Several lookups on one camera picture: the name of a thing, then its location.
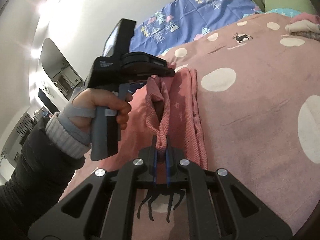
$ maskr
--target grip handle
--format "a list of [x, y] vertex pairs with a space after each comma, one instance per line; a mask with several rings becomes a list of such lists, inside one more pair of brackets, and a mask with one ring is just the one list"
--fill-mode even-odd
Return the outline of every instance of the grip handle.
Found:
[[99, 161], [118, 152], [118, 123], [116, 111], [98, 106], [92, 120], [91, 160]]

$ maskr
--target green pillow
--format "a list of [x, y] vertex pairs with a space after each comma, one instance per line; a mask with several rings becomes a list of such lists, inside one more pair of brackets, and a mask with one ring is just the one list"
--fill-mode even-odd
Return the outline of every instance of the green pillow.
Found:
[[266, 0], [265, 10], [270, 11], [276, 8], [290, 8], [309, 14], [317, 14], [310, 0]]

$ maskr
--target ceiling light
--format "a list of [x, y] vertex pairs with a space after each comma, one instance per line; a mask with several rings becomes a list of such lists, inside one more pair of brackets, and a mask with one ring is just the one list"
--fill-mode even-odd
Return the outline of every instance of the ceiling light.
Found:
[[39, 14], [43, 14], [44, 11], [45, 11], [45, 9], [46, 9], [46, 3], [45, 3], [45, 2], [44, 2], [44, 3], [41, 3], [41, 4], [38, 6], [38, 12], [39, 12]]
[[31, 57], [33, 58], [40, 58], [41, 49], [32, 49], [31, 50]]

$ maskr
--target black handle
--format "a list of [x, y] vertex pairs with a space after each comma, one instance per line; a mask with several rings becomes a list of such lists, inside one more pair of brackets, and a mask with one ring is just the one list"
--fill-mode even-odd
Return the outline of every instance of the black handle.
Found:
[[[109, 84], [101, 87], [112, 91], [121, 100], [125, 100], [130, 84]], [[118, 141], [121, 141], [121, 130], [116, 120], [117, 111], [105, 106], [96, 108], [95, 118], [91, 125], [91, 160], [99, 161], [118, 152]]]

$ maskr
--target black deer silhouette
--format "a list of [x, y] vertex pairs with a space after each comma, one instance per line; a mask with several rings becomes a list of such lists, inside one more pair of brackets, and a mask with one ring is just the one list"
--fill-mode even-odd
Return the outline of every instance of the black deer silhouette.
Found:
[[238, 33], [236, 33], [236, 35], [233, 35], [232, 38], [236, 39], [239, 43], [248, 41], [249, 38], [253, 39], [252, 36], [250, 36], [250, 35], [247, 35], [247, 34], [239, 35]]
[[169, 217], [170, 217], [170, 212], [171, 212], [171, 207], [172, 207], [172, 202], [173, 202], [173, 196], [175, 193], [180, 195], [180, 199], [177, 202], [177, 204], [174, 205], [173, 210], [175, 210], [181, 204], [181, 201], [185, 195], [185, 191], [183, 191], [182, 189], [172, 190], [167, 187], [159, 187], [159, 186], [157, 188], [149, 189], [146, 197], [144, 198], [144, 200], [141, 202], [141, 204], [139, 206], [137, 218], [140, 219], [141, 207], [144, 203], [146, 203], [149, 200], [148, 201], [149, 218], [151, 221], [153, 221], [151, 205], [152, 205], [153, 201], [155, 201], [159, 197], [159, 195], [161, 194], [163, 196], [170, 196], [169, 203], [168, 203], [168, 214], [167, 214], [167, 222], [170, 223]]

